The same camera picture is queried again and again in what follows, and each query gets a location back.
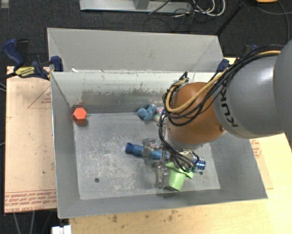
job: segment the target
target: orange nut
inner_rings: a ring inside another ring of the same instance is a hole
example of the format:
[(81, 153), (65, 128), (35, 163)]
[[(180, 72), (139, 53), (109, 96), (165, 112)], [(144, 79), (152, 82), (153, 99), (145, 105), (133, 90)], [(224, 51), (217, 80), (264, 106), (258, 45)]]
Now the orange nut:
[(86, 114), (87, 113), (84, 108), (76, 108), (73, 112), (73, 119), (78, 125), (83, 125), (85, 124)]

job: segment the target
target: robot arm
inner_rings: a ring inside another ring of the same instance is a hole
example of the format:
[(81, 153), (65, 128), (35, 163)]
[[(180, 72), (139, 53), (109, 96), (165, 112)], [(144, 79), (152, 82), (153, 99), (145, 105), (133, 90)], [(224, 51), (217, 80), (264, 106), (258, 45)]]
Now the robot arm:
[(189, 83), (185, 73), (163, 99), (159, 137), (172, 154), (225, 131), (241, 138), (285, 133), (292, 148), (292, 40), (253, 50), (208, 83)]

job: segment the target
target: wire bundle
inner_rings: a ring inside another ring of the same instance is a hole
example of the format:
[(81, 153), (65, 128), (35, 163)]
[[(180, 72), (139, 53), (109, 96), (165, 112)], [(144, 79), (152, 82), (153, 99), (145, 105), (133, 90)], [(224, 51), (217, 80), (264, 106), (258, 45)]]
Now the wire bundle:
[[(270, 57), (278, 55), (283, 48), (282, 45), (270, 45), (266, 47), (261, 47), (252, 50), (250, 53), (244, 55), (241, 58), (236, 59), (236, 61), (225, 68), (223, 71), (217, 70), (213, 77), (209, 80), (209, 82), (199, 90), (192, 98), (190, 98), (187, 102), (183, 105), (179, 106), (178, 108), (172, 108), (171, 105), (171, 98), (177, 93), (178, 88), (181, 85), (187, 83), (189, 81), (188, 73), (185, 72), (177, 82), (173, 83), (167, 92), (163, 95), (163, 102), (164, 102), (164, 110), (162, 111), (161, 117), (159, 119), (159, 138), (164, 146), (164, 148), (170, 153), (172, 159), (179, 165), (179, 167), (186, 171), (180, 164), (179, 160), (183, 161), (189, 167), (194, 166), (193, 162), (189, 160), (187, 157), (183, 156), (179, 150), (174, 149), (167, 141), (164, 136), (164, 125), (166, 119), (168, 119), (171, 124), (175, 126), (184, 126), (192, 122), (198, 115), (202, 114), (205, 110), (207, 110), (217, 96), (222, 92), (224, 87), (220, 88), (223, 85), (229, 84), (232, 80), (234, 75), (243, 68), (246, 64), (260, 59), (264, 57)], [(198, 103), (195, 107), (190, 109), (193, 103), (198, 99), (198, 97), (207, 91), (205, 97)], [(204, 108), (207, 100), (212, 98), (212, 101), (209, 103), (207, 107)], [(176, 123), (176, 119), (186, 119), (182, 123)]]

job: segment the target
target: black cable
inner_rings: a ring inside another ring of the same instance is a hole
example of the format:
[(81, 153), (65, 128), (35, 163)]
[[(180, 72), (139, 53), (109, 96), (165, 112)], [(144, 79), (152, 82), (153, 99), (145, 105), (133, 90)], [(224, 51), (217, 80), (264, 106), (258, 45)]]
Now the black cable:
[(169, 2), (171, 2), (171, 0), (167, 0), (164, 4), (162, 4), (162, 5), (159, 6), (157, 9), (153, 10), (152, 12), (150, 12), (149, 14), (156, 13), (157, 11), (159, 11), (159, 10), (161, 10), (163, 7), (165, 7)]
[(287, 42), (289, 42), (290, 40), (290, 29), (289, 29), (289, 20), (288, 20), (288, 15), (285, 12), (285, 8), (284, 6), (280, 3), (280, 1), (277, 1), (277, 3), (279, 4), (279, 6), (282, 8), (284, 15), (285, 15), (285, 19), (286, 19), (286, 25), (287, 25)]

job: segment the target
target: black carpet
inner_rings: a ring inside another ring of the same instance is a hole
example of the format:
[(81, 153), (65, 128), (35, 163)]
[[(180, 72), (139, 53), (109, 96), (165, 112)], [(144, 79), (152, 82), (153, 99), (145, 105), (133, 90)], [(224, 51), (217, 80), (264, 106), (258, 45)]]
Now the black carpet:
[[(9, 0), (9, 9), (2, 9), (0, 0), (0, 77), (4, 76), (6, 66), (14, 65), (1, 50), (11, 38), (30, 41), (26, 60), (30, 63), (37, 60), (37, 56), (42, 62), (48, 60), (48, 27), (214, 35), (239, 1), (226, 0), (227, 8), (222, 16), (200, 15), (190, 24), (190, 20), (182, 21), (158, 13), (81, 12), (79, 0)], [(284, 45), (292, 38), (292, 13), (287, 17), (272, 15), (258, 7), (272, 13), (283, 13), (283, 9), (289, 12), (292, 11), (292, 0), (280, 0), (280, 4), (247, 1), (219, 36), (224, 56), (241, 55), (245, 45)], [(5, 140), (5, 100), (5, 92), (0, 91), (0, 143)], [(3, 213), (3, 185), (4, 146), (0, 147), (0, 233), (16, 234), (13, 215)], [(49, 211), (36, 212), (33, 234), (41, 233), (48, 216)], [(31, 217), (32, 213), (18, 216), (22, 233), (29, 233)], [(44, 233), (49, 233), (49, 228), (59, 223), (56, 213), (52, 213)]]

